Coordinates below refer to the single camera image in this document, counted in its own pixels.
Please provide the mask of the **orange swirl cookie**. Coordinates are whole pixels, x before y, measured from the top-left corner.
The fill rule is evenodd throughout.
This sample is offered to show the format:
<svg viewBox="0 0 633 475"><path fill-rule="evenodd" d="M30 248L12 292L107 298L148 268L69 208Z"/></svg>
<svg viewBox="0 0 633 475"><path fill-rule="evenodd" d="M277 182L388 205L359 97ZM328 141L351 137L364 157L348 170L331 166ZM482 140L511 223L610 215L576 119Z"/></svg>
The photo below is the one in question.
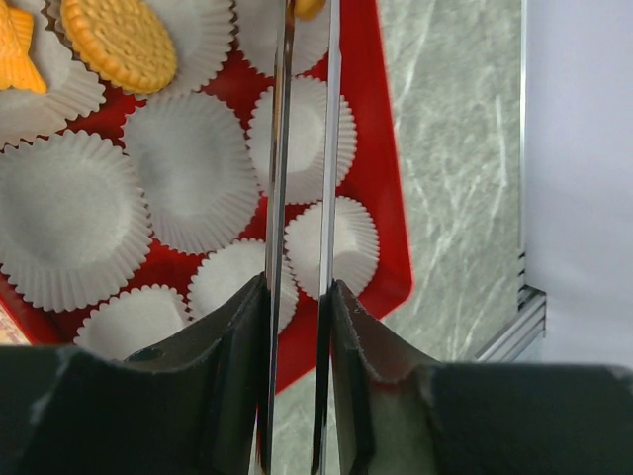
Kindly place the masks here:
<svg viewBox="0 0 633 475"><path fill-rule="evenodd" d="M324 9L325 3L325 0L294 0L294 16L301 21L311 21Z"/></svg>

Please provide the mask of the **white paper cup middle right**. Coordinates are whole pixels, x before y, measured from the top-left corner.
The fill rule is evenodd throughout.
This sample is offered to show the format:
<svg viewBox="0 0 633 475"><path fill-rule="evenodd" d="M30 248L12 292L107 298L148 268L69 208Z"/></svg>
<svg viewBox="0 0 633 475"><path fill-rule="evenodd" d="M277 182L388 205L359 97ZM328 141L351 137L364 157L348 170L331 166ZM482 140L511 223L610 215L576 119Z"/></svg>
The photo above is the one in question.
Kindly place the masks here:
<svg viewBox="0 0 633 475"><path fill-rule="evenodd" d="M285 199L288 205L322 199L327 83L297 77L291 84L290 128ZM270 184L273 89L262 92L248 122L247 147L264 194ZM339 100L337 184L349 172L357 149L355 118L348 101Z"/></svg>

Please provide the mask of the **white paper cup bottom middle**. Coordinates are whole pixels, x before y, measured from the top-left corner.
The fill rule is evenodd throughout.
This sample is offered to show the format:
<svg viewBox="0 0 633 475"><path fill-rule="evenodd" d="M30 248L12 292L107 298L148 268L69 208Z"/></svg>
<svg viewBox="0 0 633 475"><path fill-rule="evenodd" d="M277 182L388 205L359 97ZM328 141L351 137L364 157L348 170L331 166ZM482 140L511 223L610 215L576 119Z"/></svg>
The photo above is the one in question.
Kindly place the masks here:
<svg viewBox="0 0 633 475"><path fill-rule="evenodd" d="M264 271L266 245L261 239L243 238L211 252L201 261L188 285L191 315L198 320L217 310L253 276ZM299 291L290 261L284 256L281 278L280 333L296 313Z"/></svg>

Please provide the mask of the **white paper cup top left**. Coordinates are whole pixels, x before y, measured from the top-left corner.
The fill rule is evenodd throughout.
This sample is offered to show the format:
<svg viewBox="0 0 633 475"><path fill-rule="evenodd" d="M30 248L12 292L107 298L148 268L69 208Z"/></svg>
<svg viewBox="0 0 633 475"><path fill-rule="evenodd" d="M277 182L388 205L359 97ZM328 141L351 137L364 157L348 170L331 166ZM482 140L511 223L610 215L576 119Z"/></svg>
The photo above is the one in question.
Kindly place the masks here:
<svg viewBox="0 0 633 475"><path fill-rule="evenodd" d="M44 1L11 1L10 6L34 18L30 58L47 86L47 93L9 89L1 93L1 144L16 145L49 136L69 121L86 117L105 103L105 86L69 47L48 28Z"/></svg>

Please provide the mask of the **round yellow biscuit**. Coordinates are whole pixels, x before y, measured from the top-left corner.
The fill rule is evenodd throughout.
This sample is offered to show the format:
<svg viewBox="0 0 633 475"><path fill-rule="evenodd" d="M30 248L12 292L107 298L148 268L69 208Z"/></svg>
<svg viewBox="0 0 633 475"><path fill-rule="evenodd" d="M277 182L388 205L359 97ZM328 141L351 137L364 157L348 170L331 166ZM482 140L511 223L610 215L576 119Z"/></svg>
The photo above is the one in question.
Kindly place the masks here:
<svg viewBox="0 0 633 475"><path fill-rule="evenodd" d="M65 0L59 20L74 52L125 91L155 93L176 75L171 36L144 1Z"/></svg>

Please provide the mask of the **white paper cup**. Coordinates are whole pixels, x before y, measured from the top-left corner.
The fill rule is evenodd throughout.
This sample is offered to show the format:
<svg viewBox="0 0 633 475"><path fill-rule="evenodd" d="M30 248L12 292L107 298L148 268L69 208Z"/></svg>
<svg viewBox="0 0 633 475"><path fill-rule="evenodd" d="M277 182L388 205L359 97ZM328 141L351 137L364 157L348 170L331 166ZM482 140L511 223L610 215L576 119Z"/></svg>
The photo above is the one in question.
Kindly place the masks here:
<svg viewBox="0 0 633 475"><path fill-rule="evenodd" d="M322 199L327 83L297 77L291 84L290 128L285 199L288 205ZM270 184L273 89L262 92L248 122L247 147L264 194ZM348 101L339 100L337 184L349 172L357 149L355 118Z"/></svg>
<svg viewBox="0 0 633 475"><path fill-rule="evenodd" d="M65 33L59 20L62 1L51 1L48 13L54 27ZM232 41L232 10L229 1L144 1L157 14L174 43L178 66L172 82L151 93L177 97L200 89L223 67Z"/></svg>
<svg viewBox="0 0 633 475"><path fill-rule="evenodd" d="M240 121L224 101L205 93L149 99L122 131L162 244L201 254L246 229L258 184Z"/></svg>
<svg viewBox="0 0 633 475"><path fill-rule="evenodd" d="M239 48L249 64L264 76L274 74L279 25L279 1L236 1L234 11ZM312 20L296 20L292 74L313 68L325 56L329 37L329 2Z"/></svg>
<svg viewBox="0 0 633 475"><path fill-rule="evenodd" d="M191 315L198 320L217 310L253 276L264 271L266 245L261 239L243 238L211 252L201 261L188 285ZM299 291L290 261L284 256L281 278L280 333L296 313Z"/></svg>
<svg viewBox="0 0 633 475"><path fill-rule="evenodd" d="M151 229L136 171L112 141L84 131L1 153L1 272L44 311L72 311L125 287Z"/></svg>
<svg viewBox="0 0 633 475"><path fill-rule="evenodd" d="M9 89L1 93L1 144L16 145L49 136L69 121L86 117L105 103L105 86L69 47L48 28L44 1L11 1L10 6L34 18L30 58L47 86L47 93Z"/></svg>
<svg viewBox="0 0 633 475"><path fill-rule="evenodd" d="M73 343L108 360L124 360L189 324L183 296L167 285L125 291L90 312Z"/></svg>
<svg viewBox="0 0 633 475"><path fill-rule="evenodd" d="M285 228L285 249L299 287L319 296L322 203L306 208ZM360 295L373 279L380 258L379 235L367 208L349 197L335 204L333 277Z"/></svg>

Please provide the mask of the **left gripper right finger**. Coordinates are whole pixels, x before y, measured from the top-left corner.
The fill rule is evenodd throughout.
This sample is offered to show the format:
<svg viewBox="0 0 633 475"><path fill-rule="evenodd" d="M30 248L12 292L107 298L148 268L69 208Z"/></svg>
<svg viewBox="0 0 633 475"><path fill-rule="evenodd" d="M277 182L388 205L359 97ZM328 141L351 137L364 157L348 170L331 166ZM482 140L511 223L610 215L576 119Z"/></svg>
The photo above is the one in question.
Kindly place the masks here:
<svg viewBox="0 0 633 475"><path fill-rule="evenodd" d="M632 372L439 362L332 288L344 474L628 474Z"/></svg>

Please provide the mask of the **white paper cup top right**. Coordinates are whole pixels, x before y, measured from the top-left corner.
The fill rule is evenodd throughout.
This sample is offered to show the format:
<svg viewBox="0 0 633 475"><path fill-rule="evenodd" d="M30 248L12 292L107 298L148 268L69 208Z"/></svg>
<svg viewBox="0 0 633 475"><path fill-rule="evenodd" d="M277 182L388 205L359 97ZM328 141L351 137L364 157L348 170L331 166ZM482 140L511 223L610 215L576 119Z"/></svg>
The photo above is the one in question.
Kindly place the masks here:
<svg viewBox="0 0 633 475"><path fill-rule="evenodd" d="M234 11L239 48L249 64L264 76L274 74L279 25L279 1L236 1ZM325 56L329 37L329 2L312 20L296 20L292 74L313 68Z"/></svg>

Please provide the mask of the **white paper cup middle left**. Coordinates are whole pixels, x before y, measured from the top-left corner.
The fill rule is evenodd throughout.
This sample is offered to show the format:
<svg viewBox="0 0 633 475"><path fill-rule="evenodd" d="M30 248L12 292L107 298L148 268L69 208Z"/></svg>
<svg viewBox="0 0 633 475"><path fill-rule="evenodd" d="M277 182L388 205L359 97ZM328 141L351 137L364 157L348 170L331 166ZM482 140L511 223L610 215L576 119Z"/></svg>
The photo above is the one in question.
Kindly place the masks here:
<svg viewBox="0 0 633 475"><path fill-rule="evenodd" d="M84 131L1 153L1 272L44 311L72 311L125 287L151 229L136 171L112 141Z"/></svg>

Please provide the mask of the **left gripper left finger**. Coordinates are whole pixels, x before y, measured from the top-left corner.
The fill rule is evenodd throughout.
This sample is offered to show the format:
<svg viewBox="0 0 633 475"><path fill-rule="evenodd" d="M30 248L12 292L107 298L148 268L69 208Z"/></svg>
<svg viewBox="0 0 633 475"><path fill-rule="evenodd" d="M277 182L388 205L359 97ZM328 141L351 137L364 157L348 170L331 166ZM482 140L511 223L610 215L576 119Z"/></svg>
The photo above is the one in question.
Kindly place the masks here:
<svg viewBox="0 0 633 475"><path fill-rule="evenodd" d="M76 346L1 350L5 474L245 474L266 287L127 360Z"/></svg>

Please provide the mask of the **white paper cup centre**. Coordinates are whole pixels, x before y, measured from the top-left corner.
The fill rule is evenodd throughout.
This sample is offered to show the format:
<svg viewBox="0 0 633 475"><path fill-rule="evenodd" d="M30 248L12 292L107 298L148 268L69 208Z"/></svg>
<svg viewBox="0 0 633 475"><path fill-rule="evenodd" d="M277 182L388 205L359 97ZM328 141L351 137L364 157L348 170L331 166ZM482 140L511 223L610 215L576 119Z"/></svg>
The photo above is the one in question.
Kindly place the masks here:
<svg viewBox="0 0 633 475"><path fill-rule="evenodd" d="M149 99L122 131L162 244L201 254L246 229L258 184L240 121L224 101L205 93Z"/></svg>

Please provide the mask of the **red cookie box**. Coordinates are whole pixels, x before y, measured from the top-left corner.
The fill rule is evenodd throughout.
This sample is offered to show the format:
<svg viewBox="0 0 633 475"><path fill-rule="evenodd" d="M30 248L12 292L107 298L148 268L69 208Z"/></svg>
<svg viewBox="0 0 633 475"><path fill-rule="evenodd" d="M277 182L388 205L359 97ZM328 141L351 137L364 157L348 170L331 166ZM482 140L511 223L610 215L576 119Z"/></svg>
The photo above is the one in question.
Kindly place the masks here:
<svg viewBox="0 0 633 475"><path fill-rule="evenodd" d="M360 293L360 301L376 318L382 319L410 295L412 269L380 27L377 1L341 1L341 92L354 114L358 142L351 170L336 195L361 202L377 225L380 259L372 281ZM272 79L249 68L243 54L234 47L219 76L202 90L227 102L246 130L255 99L272 84ZM116 145L123 145L124 118L145 101L108 83L105 97L106 103L98 112L70 122L68 129L98 133ZM146 263L124 290L166 284L184 295L201 259L178 253L154 239ZM1 275L1 310L8 313L29 343L71 342L94 308L61 313L35 309ZM317 301L300 290L297 312L279 339L277 393L315 368L316 358Z"/></svg>

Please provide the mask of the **orange fish cookie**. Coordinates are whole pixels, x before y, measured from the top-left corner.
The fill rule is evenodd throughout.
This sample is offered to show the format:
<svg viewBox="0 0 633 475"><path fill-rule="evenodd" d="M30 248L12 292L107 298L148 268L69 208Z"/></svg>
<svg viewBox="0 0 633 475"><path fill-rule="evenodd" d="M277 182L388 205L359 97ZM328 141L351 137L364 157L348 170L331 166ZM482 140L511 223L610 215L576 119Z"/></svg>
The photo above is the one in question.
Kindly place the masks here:
<svg viewBox="0 0 633 475"><path fill-rule="evenodd" d="M34 16L1 2L1 89L47 93L47 85L30 57Z"/></svg>

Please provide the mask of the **white paper cup bottom left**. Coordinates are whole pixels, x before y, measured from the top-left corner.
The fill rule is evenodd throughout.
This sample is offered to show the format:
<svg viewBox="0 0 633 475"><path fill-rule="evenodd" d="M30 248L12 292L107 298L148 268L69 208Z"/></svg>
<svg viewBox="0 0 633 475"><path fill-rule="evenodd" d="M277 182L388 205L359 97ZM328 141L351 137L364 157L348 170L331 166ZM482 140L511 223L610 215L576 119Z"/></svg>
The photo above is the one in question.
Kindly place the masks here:
<svg viewBox="0 0 633 475"><path fill-rule="evenodd" d="M125 291L90 312L73 343L108 360L124 360L189 324L183 296L167 285Z"/></svg>

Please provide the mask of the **white paper cup bottom right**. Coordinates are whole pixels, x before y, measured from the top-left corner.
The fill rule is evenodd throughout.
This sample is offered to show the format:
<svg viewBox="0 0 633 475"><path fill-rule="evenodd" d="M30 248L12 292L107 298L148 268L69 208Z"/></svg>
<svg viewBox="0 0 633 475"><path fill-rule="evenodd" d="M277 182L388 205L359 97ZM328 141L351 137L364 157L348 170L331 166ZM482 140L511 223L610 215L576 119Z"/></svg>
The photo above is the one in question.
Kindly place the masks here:
<svg viewBox="0 0 633 475"><path fill-rule="evenodd" d="M319 296L322 203L306 208L285 228L285 249L299 287ZM367 208L349 197L335 204L333 277L360 295L373 279L380 258L379 235Z"/></svg>

